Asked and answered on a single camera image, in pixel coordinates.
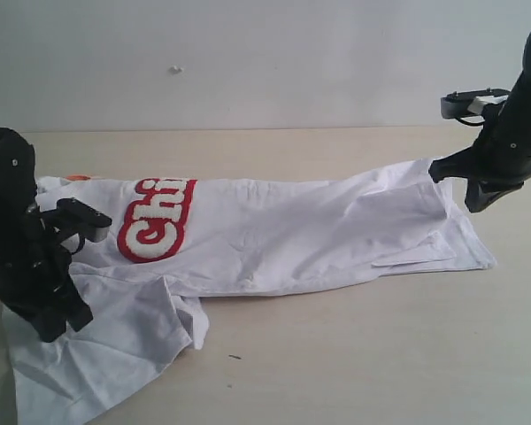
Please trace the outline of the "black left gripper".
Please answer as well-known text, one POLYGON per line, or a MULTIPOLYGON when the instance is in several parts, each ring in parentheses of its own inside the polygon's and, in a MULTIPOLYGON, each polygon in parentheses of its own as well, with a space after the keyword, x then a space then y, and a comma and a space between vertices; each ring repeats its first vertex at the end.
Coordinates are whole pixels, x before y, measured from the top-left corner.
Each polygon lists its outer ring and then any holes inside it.
POLYGON ((68 267, 71 254, 39 212, 0 208, 0 301, 29 321, 42 342, 54 342, 92 320, 68 267))

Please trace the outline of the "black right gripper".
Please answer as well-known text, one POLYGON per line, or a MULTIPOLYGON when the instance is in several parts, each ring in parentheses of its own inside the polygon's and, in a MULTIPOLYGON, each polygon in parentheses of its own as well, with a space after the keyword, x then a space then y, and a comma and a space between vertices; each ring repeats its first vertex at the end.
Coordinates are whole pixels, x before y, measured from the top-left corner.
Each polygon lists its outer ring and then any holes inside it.
POLYGON ((468 113, 484 119, 473 146, 434 160, 428 173, 433 182, 467 179, 466 209, 480 213, 531 177, 531 105, 470 105, 468 113))

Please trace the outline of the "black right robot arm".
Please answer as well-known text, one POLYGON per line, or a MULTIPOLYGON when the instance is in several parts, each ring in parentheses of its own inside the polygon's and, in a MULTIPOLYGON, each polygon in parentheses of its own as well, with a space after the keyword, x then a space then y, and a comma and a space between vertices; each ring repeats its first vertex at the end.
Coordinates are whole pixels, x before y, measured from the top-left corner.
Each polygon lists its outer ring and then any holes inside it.
POLYGON ((470 213, 521 189, 531 178, 531 32, 512 89, 449 93, 441 98, 441 115, 481 131, 470 147, 432 162, 434 182, 465 179, 470 213))

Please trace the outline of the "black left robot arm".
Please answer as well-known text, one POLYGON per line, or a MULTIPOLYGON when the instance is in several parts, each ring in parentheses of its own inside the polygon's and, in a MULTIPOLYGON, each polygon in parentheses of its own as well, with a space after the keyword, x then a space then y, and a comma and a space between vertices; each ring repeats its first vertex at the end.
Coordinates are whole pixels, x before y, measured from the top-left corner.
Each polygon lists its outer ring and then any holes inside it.
POLYGON ((93 318, 69 275, 73 254, 62 243, 72 236, 98 242, 112 221, 74 198, 42 211, 36 195, 34 147, 0 127, 0 301, 51 343, 93 318))

